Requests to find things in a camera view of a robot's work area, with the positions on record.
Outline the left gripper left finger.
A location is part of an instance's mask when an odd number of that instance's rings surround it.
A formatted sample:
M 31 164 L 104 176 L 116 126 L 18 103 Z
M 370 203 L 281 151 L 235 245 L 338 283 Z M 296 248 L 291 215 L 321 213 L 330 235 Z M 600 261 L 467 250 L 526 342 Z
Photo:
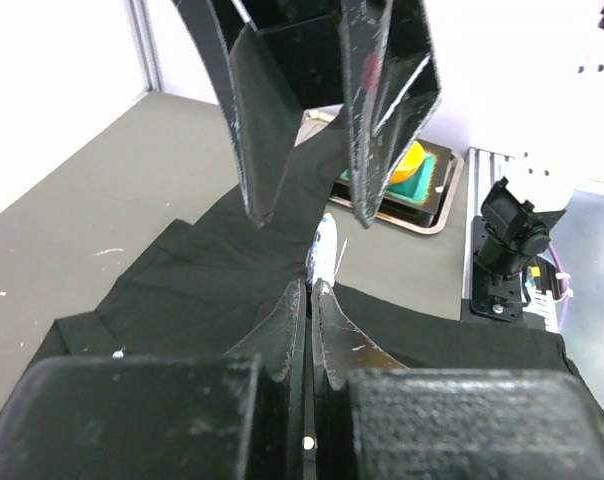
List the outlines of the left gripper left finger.
M 57 357 L 0 412 L 0 479 L 299 479 L 306 295 L 221 356 Z

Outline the round blue painted brooch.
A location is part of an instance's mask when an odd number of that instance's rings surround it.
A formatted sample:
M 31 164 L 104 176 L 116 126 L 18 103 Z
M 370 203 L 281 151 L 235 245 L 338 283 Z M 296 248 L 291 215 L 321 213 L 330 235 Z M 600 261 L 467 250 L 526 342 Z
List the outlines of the round blue painted brooch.
M 305 261 L 306 284 L 310 289 L 319 280 L 334 286 L 347 244 L 347 238 L 339 244 L 336 220 L 326 212 L 317 226 Z

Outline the black button shirt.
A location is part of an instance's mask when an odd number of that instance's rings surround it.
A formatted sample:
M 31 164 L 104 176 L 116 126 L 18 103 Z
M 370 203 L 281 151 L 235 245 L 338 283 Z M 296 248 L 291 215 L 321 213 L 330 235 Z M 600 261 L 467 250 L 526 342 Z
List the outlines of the black button shirt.
M 333 181 L 348 162 L 335 120 L 297 146 L 273 219 L 257 227 L 233 188 L 195 223 L 172 222 L 88 312 L 52 324 L 35 361 L 57 356 L 222 354 L 306 277 L 306 257 Z M 551 332 L 439 319 L 344 285 L 343 312 L 409 368 L 536 369 L 577 375 Z

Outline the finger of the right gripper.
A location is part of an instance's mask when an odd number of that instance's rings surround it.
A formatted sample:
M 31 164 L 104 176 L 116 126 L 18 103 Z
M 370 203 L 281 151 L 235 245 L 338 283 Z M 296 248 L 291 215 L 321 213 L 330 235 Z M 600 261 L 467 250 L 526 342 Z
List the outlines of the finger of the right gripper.
M 421 0 L 344 1 L 339 38 L 354 214 L 370 227 L 391 175 L 441 101 Z
M 305 111 L 344 101 L 336 1 L 178 1 L 230 134 L 248 217 L 270 220 Z

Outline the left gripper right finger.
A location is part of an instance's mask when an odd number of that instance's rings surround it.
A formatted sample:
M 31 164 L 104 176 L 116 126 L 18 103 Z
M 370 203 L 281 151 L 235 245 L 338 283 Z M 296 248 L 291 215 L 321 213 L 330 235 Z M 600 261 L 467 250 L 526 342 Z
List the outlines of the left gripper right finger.
M 311 294 L 321 479 L 604 479 L 604 420 L 549 370 L 415 369 Z

